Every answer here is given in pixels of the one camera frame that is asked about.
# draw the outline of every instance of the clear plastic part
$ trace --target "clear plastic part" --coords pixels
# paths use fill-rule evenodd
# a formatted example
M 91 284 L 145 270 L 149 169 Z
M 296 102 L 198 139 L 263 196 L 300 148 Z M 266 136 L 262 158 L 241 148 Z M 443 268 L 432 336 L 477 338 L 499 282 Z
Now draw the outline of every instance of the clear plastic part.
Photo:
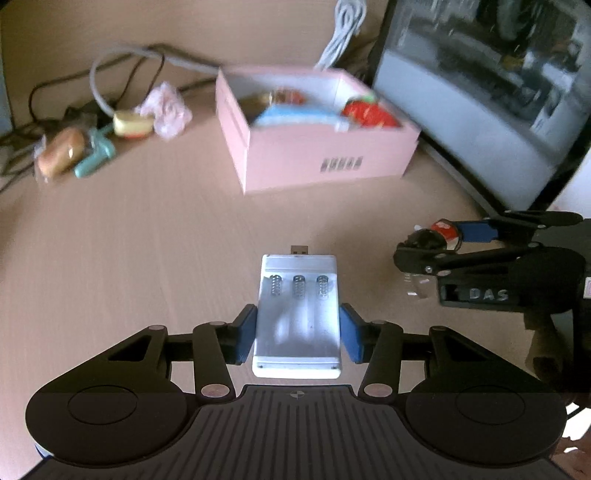
M 337 378 L 339 295 L 332 255 L 265 255 L 252 370 L 257 377 Z
M 404 283 L 407 289 L 407 295 L 417 299 L 426 299 L 429 296 L 431 278 L 426 275 L 416 273 L 405 273 Z

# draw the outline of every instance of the battery spring contact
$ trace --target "battery spring contact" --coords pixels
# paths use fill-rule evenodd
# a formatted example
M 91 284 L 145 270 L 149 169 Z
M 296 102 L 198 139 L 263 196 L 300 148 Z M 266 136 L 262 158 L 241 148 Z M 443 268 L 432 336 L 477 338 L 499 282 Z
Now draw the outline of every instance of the battery spring contact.
M 306 296 L 306 278 L 303 275 L 294 277 L 294 297 L 303 299 Z
M 281 275 L 271 275 L 269 278 L 271 279 L 271 295 L 278 297 L 281 295 L 281 283 L 283 279 Z
M 329 297 L 329 278 L 326 275 L 321 275 L 316 279 L 318 284 L 318 297 L 327 299 Z

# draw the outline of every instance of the pink box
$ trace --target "pink box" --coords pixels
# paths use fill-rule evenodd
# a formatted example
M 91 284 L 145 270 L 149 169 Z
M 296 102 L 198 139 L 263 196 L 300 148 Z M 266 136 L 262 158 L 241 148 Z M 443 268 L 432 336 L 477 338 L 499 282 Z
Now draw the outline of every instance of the pink box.
M 401 128 L 333 125 L 249 126 L 238 99 L 275 88 L 298 89 L 314 104 L 340 112 L 346 102 L 371 93 L 343 70 L 292 67 L 230 67 L 216 82 L 216 111 L 242 190 L 402 176 L 417 148 L 419 128 L 390 104 L 381 105 Z

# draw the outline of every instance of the red toy fruit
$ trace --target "red toy fruit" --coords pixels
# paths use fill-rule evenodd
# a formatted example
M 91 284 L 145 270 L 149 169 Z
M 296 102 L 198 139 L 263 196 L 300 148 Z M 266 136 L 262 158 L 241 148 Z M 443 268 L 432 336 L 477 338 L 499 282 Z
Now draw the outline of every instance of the red toy fruit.
M 400 127 L 400 122 L 387 110 L 380 107 L 375 99 L 350 100 L 341 114 L 362 127 Z

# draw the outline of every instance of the plastic bag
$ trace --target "plastic bag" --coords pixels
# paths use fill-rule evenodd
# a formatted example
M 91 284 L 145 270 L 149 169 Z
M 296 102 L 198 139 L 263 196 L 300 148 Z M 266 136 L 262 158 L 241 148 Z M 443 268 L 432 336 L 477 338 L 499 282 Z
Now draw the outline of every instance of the plastic bag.
M 154 131 L 165 140 L 181 134 L 193 119 L 193 113 L 184 104 L 177 89 L 168 82 L 153 89 L 144 103 L 135 108 L 135 112 L 142 116 L 153 115 Z

